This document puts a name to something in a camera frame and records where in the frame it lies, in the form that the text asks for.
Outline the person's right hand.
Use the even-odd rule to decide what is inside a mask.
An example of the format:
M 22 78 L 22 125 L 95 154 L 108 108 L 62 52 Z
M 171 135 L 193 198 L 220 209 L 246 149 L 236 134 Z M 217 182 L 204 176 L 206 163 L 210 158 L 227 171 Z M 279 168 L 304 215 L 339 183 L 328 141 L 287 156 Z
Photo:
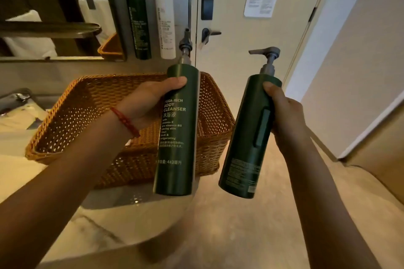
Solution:
M 310 141 L 303 106 L 298 101 L 288 98 L 288 111 L 284 114 L 275 111 L 272 133 L 279 149 L 302 148 Z

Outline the person's left hand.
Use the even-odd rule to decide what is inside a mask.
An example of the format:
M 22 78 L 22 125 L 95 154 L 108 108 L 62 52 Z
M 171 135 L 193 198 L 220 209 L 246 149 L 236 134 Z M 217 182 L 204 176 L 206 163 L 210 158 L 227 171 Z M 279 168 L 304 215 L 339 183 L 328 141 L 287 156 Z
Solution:
M 167 93 L 154 93 L 151 89 L 154 83 L 156 81 L 140 84 L 115 107 L 138 131 L 147 128 L 161 116 L 162 100 Z

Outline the green pump bottle white lettering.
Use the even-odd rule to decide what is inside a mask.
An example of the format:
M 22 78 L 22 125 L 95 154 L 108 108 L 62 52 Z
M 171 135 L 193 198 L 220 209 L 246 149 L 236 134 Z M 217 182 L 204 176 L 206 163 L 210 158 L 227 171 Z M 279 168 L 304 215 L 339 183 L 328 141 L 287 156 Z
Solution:
M 181 56 L 167 76 L 186 77 L 187 83 L 164 96 L 153 188 L 155 194 L 165 196 L 191 195 L 195 180 L 200 72 L 191 63 L 188 28 L 179 49 Z

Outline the green pump bottle plain back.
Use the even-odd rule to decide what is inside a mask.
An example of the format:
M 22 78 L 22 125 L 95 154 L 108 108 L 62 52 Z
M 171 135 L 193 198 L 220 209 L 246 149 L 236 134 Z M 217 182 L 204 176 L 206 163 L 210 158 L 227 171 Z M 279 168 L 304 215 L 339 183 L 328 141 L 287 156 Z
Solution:
M 259 74 L 251 75 L 247 80 L 219 179 L 221 189 L 245 199 L 252 199 L 255 195 L 274 123 L 274 103 L 265 92 L 263 83 L 268 81 L 282 87 L 282 82 L 274 76 L 273 65 L 280 56 L 280 49 L 255 49 L 250 50 L 249 54 L 264 55 L 267 63 Z

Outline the person's right forearm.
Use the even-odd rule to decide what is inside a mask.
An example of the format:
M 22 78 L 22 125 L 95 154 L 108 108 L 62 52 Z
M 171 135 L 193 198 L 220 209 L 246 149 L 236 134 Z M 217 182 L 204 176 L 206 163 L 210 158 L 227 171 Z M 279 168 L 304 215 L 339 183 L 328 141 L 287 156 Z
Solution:
M 275 140 L 287 165 L 310 269 L 382 269 L 310 137 L 287 142 L 277 133 Z

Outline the person's left forearm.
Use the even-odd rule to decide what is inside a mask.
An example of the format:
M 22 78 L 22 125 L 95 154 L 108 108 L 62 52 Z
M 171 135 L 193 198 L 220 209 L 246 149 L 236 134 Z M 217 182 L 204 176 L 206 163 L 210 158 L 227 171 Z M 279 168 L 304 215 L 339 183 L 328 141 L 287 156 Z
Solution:
M 0 203 L 0 269 L 35 268 L 137 130 L 116 109 Z

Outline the woven wicker basket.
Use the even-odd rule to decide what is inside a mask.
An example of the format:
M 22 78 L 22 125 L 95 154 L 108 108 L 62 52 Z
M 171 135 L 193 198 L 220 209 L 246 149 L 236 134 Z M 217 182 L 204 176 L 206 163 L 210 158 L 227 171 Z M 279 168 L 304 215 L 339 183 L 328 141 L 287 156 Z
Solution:
M 51 165 L 78 150 L 78 157 L 114 154 L 94 189 L 153 183 L 157 168 L 160 120 L 133 138 L 111 111 L 141 83 L 161 82 L 166 73 L 82 76 L 66 88 L 25 148 L 28 160 Z M 208 73 L 200 74 L 196 139 L 196 176 L 215 174 L 230 140 L 235 119 L 224 95 Z

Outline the beige door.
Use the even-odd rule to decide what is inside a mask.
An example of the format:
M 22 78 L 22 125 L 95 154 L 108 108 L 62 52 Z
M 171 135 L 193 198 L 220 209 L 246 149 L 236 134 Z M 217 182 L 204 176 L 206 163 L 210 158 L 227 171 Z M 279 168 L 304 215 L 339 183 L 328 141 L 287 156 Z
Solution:
M 285 82 L 319 1 L 276 0 L 271 18 L 252 18 L 244 16 L 246 0 L 214 0 L 213 20 L 202 21 L 198 0 L 196 66 L 209 73 L 220 88 L 230 88 L 245 83 L 265 63 L 265 57 L 249 55 L 249 50 L 276 46 L 281 52 L 275 75 Z M 203 45 L 203 28 L 222 34 L 211 36 Z

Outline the black door lock panel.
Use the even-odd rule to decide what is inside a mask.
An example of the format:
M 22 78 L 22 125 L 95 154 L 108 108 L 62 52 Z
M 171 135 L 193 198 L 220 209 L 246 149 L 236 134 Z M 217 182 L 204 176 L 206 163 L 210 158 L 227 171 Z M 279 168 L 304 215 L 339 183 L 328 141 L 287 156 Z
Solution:
M 213 20 L 214 0 L 201 0 L 201 20 Z

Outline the white sink basin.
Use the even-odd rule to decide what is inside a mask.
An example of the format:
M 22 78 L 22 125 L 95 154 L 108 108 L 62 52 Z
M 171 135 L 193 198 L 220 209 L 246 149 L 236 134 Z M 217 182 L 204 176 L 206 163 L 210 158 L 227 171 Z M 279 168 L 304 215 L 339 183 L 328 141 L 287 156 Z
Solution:
M 151 240 L 174 226 L 192 203 L 191 195 L 153 193 L 153 183 L 92 190 L 40 262 L 79 258 Z

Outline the chrome faucet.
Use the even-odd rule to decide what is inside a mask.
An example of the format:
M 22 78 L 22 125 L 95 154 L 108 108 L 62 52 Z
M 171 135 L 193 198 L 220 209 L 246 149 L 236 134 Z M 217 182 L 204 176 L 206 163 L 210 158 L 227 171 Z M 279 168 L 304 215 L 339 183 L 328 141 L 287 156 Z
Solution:
M 28 88 L 19 88 L 10 93 L 0 95 L 0 116 L 24 106 L 32 98 L 32 92 Z

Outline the wall-mounted white pump bottle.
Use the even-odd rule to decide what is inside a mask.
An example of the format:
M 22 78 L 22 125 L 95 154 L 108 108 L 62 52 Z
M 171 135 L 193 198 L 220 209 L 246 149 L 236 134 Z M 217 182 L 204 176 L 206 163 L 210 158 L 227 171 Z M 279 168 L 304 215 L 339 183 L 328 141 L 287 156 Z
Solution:
M 174 59 L 176 57 L 174 2 L 173 0 L 155 0 L 155 9 L 160 56 L 162 59 Z

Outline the wall-mounted green pump bottle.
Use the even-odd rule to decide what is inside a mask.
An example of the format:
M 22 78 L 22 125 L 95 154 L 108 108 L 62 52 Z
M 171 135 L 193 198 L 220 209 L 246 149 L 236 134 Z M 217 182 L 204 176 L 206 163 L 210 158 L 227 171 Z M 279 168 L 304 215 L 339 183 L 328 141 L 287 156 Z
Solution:
M 126 0 L 134 42 L 135 56 L 139 60 L 151 59 L 151 44 L 145 0 Z

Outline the wall mirror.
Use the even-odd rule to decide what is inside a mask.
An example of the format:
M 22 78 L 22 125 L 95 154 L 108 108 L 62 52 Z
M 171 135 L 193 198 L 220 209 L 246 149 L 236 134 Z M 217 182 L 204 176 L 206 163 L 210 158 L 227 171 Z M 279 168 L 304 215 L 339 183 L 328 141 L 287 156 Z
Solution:
M 0 62 L 122 62 L 114 0 L 0 0 Z

